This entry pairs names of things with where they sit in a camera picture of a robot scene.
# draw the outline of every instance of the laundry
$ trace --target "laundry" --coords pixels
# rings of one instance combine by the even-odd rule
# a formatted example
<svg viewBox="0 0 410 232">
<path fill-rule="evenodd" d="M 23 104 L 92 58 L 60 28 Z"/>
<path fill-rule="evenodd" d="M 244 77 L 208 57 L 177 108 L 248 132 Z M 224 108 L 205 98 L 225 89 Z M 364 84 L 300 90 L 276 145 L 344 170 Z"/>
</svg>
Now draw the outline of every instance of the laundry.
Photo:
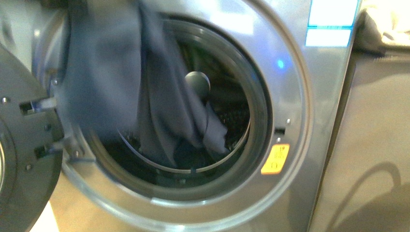
<svg viewBox="0 0 410 232">
<path fill-rule="evenodd" d="M 103 141 L 132 133 L 145 157 L 167 167 L 184 166 L 176 150 L 224 158 L 227 129 L 185 81 L 176 41 L 156 12 L 141 1 L 73 0 L 69 18 L 60 101 L 72 122 Z"/>
</svg>

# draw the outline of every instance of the gray fabric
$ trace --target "gray fabric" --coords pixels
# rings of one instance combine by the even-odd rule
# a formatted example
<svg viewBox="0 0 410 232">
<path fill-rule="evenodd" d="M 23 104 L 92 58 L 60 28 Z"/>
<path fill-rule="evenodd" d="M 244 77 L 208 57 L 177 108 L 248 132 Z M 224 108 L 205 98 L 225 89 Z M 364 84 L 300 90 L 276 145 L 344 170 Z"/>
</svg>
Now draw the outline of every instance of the gray fabric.
<svg viewBox="0 0 410 232">
<path fill-rule="evenodd" d="M 188 72 L 161 18 L 140 1 L 69 3 L 71 36 L 62 88 L 73 121 L 103 140 L 131 131 L 149 159 L 178 167 L 188 142 L 214 160 L 228 152 L 226 128 L 186 83 Z"/>
</svg>

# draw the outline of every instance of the washing machine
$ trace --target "washing machine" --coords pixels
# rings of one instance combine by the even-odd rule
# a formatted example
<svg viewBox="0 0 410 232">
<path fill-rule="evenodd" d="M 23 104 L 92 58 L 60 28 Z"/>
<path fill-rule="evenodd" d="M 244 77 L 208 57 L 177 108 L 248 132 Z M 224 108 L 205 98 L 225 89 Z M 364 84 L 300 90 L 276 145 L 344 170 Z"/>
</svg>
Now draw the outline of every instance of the washing machine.
<svg viewBox="0 0 410 232">
<path fill-rule="evenodd" d="M 164 16 L 188 70 L 208 76 L 229 155 L 169 168 L 141 154 L 132 133 L 119 130 L 107 143 L 77 127 L 59 104 L 67 9 L 2 1 L 10 25 L 0 48 L 0 230 L 30 228 L 62 170 L 135 231 L 306 231 L 360 1 L 147 2 Z"/>
</svg>

